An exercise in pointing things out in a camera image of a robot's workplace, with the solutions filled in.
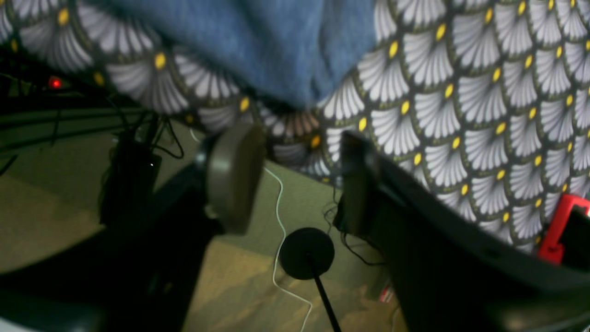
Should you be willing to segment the right gripper white image-left right finger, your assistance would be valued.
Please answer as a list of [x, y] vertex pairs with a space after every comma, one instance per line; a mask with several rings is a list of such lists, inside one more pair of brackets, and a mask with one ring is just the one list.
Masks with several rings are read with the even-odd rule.
[[341, 141], [345, 230], [381, 252], [411, 332], [581, 332], [589, 274], [464, 220], [361, 134]]

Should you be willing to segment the right gripper white image-left left finger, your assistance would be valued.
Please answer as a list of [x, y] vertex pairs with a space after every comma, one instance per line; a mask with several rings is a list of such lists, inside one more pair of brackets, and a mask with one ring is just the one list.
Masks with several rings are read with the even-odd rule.
[[195, 160], [103, 231], [1, 275], [3, 332], [179, 332], [215, 236], [244, 235], [266, 159], [261, 126], [207, 136]]

